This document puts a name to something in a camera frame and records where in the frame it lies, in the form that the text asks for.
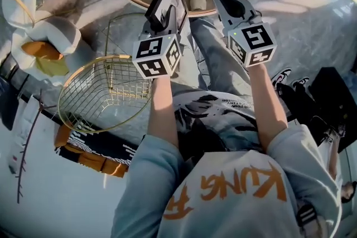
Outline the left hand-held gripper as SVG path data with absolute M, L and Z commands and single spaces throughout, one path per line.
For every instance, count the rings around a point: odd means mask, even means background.
M 163 30 L 156 32 L 144 24 L 139 40 L 133 44 L 132 62 L 144 79 L 172 76 L 181 58 L 176 7 L 162 16 Z

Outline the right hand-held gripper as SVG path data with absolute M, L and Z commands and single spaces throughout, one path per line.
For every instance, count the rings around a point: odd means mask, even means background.
M 253 9 L 247 0 L 213 0 L 227 48 L 244 67 L 270 61 L 277 42 L 261 13 Z

